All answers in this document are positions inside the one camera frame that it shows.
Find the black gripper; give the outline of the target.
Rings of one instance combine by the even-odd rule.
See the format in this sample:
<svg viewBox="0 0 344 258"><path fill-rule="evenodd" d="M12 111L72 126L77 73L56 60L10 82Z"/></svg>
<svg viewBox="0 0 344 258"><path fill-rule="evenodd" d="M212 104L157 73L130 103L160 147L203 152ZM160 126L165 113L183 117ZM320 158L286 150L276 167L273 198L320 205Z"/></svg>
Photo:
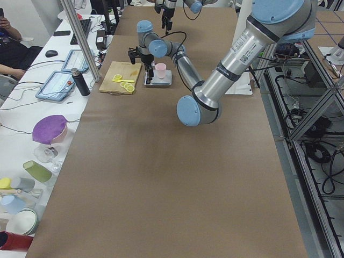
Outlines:
<svg viewBox="0 0 344 258"><path fill-rule="evenodd" d="M140 58L141 61L145 64L146 70L146 83L150 83L154 77L154 68L152 62L154 61L154 56L150 53L148 48L145 47L136 47L128 49L128 56L130 58L131 64L136 63L136 59Z"/></svg>
<svg viewBox="0 0 344 258"><path fill-rule="evenodd" d="M173 13L176 7L176 0L156 0L154 9L156 13L161 13L161 10L164 10L162 14L162 28L165 28L166 31L170 31L173 22L171 21Z"/></svg>

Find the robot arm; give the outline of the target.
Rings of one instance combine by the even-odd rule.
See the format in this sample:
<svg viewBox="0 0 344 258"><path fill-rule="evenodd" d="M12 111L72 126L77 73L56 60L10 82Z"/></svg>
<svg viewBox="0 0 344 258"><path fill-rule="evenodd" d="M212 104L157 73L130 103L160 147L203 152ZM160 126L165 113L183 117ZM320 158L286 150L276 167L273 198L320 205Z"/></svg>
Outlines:
<svg viewBox="0 0 344 258"><path fill-rule="evenodd" d="M203 80L181 43L160 38L149 20L137 23L138 47L130 48L132 63L140 58L148 78L153 78L154 58L172 59L181 79L191 94L177 103L182 124L210 124L221 115L219 100L240 78L266 46L275 43L300 42L313 37L317 1L253 1L246 28L232 43L226 56L207 80Z"/></svg>
<svg viewBox="0 0 344 258"><path fill-rule="evenodd" d="M202 7L208 4L214 4L217 1L182 1L183 8L187 6L190 11L194 14L199 15L202 10ZM177 6L176 0L163 0L163 1L155 1L154 2L154 10L156 13L162 13L162 28L166 30L166 34L172 29L173 22L171 21L172 17L175 13L175 8Z"/></svg>

